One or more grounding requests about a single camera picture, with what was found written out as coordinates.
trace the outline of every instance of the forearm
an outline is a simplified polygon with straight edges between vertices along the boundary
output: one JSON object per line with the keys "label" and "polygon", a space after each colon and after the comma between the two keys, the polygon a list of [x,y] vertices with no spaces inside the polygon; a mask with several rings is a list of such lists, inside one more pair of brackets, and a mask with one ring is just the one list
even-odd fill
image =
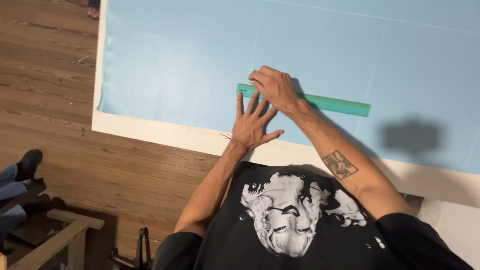
{"label": "forearm", "polygon": [[312,142],[334,177],[374,218],[392,211],[411,214],[406,202],[370,158],[318,116],[304,100],[299,100],[298,106],[286,114]]}
{"label": "forearm", "polygon": [[245,154],[245,148],[231,141],[217,163],[198,185],[185,206],[174,232],[194,232],[203,236],[218,212],[228,181]]}

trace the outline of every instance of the blue jeans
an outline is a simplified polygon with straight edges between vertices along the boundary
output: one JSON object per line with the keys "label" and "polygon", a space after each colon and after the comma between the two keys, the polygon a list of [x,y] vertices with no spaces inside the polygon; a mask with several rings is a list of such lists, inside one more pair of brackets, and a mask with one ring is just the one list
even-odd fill
{"label": "blue jeans", "polygon": [[[17,170],[17,164],[13,164],[0,172],[0,200],[13,198],[27,192],[27,188],[21,182],[15,181]],[[27,214],[18,204],[0,214],[0,241],[3,241],[9,232],[26,219]]]}

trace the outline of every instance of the green ruler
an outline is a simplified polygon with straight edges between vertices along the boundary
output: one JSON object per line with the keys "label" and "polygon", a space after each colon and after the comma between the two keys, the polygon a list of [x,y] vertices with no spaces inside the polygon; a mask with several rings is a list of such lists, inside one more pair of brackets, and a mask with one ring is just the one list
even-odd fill
{"label": "green ruler", "polygon": [[[237,84],[237,93],[242,93],[242,95],[246,98],[250,98],[255,90],[256,88],[251,85]],[[370,104],[336,98],[326,98],[303,93],[297,93],[297,95],[299,98],[306,100],[310,107],[314,109],[331,110],[367,117],[368,113],[370,112],[370,108],[372,107]]]}

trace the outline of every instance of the red string bracelet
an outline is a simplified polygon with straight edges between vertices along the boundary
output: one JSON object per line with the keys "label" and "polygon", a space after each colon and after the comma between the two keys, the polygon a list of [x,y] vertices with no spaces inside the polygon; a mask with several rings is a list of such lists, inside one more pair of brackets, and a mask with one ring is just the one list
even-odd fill
{"label": "red string bracelet", "polygon": [[245,149],[247,150],[247,152],[250,150],[250,148],[248,148],[246,145],[244,145],[243,142],[241,142],[241,141],[239,141],[239,140],[237,140],[237,139],[234,139],[234,138],[229,138],[227,135],[223,135],[223,134],[220,134],[220,135],[226,137],[225,139],[234,140],[234,141],[237,141],[237,142],[241,143],[241,145],[243,145],[243,147],[245,147]]}

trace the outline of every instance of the wooden floor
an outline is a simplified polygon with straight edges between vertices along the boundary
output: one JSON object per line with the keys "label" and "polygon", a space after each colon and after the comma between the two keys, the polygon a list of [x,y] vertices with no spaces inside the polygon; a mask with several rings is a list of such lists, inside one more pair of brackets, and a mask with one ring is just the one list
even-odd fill
{"label": "wooden floor", "polygon": [[72,209],[106,220],[85,269],[169,235],[217,157],[91,131],[98,21],[87,0],[0,1],[0,168],[43,151],[37,176]]}

